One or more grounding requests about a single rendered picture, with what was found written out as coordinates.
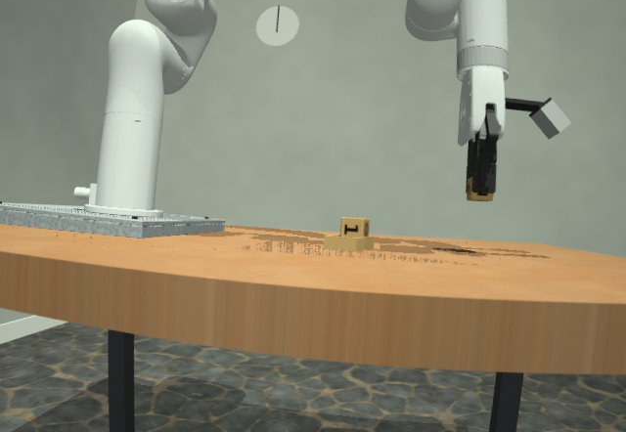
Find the tan wooden calendar tray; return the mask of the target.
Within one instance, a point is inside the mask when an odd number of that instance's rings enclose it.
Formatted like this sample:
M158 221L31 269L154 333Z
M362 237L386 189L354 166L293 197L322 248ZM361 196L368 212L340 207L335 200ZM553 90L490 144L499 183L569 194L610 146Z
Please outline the tan wooden calendar tray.
M324 249L362 251L373 249L375 237L346 238L340 235L324 236Z

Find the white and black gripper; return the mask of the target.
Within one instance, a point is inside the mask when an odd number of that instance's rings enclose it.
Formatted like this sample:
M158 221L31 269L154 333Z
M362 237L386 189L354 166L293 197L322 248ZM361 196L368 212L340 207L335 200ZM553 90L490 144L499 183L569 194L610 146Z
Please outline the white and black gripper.
M474 193L493 194L496 192L496 146L505 132L504 81L509 78L509 72L495 65L471 65L458 70L457 78L463 82L458 144L463 146L469 142L467 184L472 177Z

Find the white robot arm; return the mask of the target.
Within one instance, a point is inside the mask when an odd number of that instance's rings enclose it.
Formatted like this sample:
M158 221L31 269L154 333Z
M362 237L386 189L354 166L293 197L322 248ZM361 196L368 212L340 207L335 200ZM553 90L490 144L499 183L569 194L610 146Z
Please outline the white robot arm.
M191 78L216 27L217 11L212 0L145 4L165 29L134 20L112 34L97 184L74 192L75 198L89 199L86 212L163 217L154 208L164 95ZM507 0L407 0L405 24L423 41L458 36L457 71L471 65L509 71ZM548 139L571 123L551 97L545 102L505 98L505 104L532 111L529 116Z

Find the tan wooden number cube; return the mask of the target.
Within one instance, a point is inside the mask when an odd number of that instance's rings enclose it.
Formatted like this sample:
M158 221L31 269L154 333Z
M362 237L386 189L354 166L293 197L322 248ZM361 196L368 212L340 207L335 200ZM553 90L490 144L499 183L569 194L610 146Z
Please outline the tan wooden number cube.
M471 201L492 201L494 194L482 194L482 193L474 193L471 190L472 187L472 177L468 178L467 184L467 200Z
M368 237L369 218L341 217L340 236L346 238Z

